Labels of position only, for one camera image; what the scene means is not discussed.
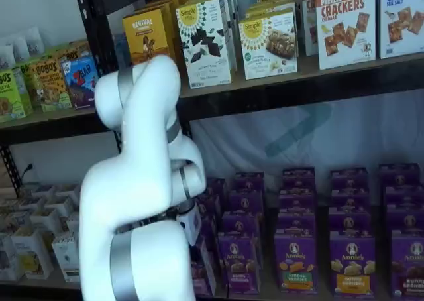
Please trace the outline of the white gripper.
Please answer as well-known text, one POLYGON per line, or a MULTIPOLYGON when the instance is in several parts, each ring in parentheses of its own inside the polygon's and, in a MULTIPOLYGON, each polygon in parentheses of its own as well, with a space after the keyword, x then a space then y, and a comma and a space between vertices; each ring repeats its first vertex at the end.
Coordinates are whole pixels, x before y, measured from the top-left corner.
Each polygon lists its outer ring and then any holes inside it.
POLYGON ((182 226, 188 243, 195 246, 201 229, 199 208, 194 205, 188 211, 178 214, 178 223, 182 226))

